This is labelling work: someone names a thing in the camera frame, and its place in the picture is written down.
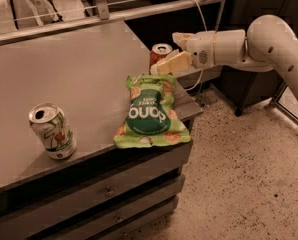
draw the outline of can lid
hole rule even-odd
[[[29,112],[29,120],[33,123],[46,123],[54,119],[59,108],[53,103],[43,103],[35,106]]]
[[[172,47],[169,44],[155,44],[152,51],[159,55],[167,55],[172,52]]]

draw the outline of drawer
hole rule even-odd
[[[167,200],[181,192],[184,183],[184,176],[178,176],[155,186],[136,197],[129,198],[104,212],[100,212],[77,223],[72,227],[66,228],[45,240],[79,240],[87,239],[100,232],[121,224],[134,215],[147,210],[158,203]]]
[[[153,222],[156,219],[161,218],[164,215],[171,214],[173,210],[177,207],[178,197],[175,196],[168,199],[151,209],[148,209],[137,216],[126,221],[124,225],[119,225],[117,227],[111,228],[103,233],[95,235],[88,240],[117,240],[123,239],[129,233],[137,230],[138,228]]]
[[[24,239],[181,167],[191,143],[152,153],[0,218],[0,239]]]

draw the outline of white robotic arm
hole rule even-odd
[[[275,69],[298,100],[298,39],[273,15],[257,18],[244,30],[174,33],[173,40],[192,55],[196,68],[228,65],[252,72]]]

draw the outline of white cable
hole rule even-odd
[[[198,10],[199,10],[200,17],[201,17],[203,26],[204,26],[204,28],[205,28],[205,31],[208,31],[208,30],[207,30],[206,21],[205,21],[205,17],[204,17],[203,14],[202,14],[202,11],[201,11],[201,9],[200,9],[200,5],[199,5],[198,1],[197,1],[197,0],[192,0],[192,1],[197,5],[197,8],[198,8]],[[185,89],[185,91],[191,91],[191,90],[193,90],[194,88],[197,87],[197,85],[198,85],[198,84],[200,83],[200,81],[201,81],[202,73],[203,73],[203,69],[201,69],[199,78],[198,78],[197,82],[195,83],[195,85],[192,86],[192,87],[190,87],[190,88]]]

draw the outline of green bag of chips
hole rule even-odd
[[[173,110],[175,84],[171,75],[128,76],[131,105],[114,136],[118,148],[169,146],[191,140]]]

